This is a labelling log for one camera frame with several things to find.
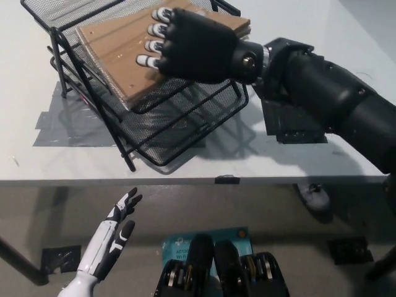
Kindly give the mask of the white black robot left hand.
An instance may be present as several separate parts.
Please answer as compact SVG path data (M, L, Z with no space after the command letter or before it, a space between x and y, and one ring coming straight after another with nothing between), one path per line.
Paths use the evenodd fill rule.
M137 188L132 188L114 204L107 217L99 224L92 236L82 260L78 266L78 272L94 275L97 267L107 255L110 243L114 239L118 226L124 219L132 214L134 207L141 201L142 194L137 194Z

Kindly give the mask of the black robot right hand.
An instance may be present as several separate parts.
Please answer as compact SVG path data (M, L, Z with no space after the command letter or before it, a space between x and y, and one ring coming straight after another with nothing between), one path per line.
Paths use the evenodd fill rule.
M240 39L230 27L180 7L155 9L152 19L147 54L137 55L137 65L206 84L226 79L254 84L262 77L264 47Z

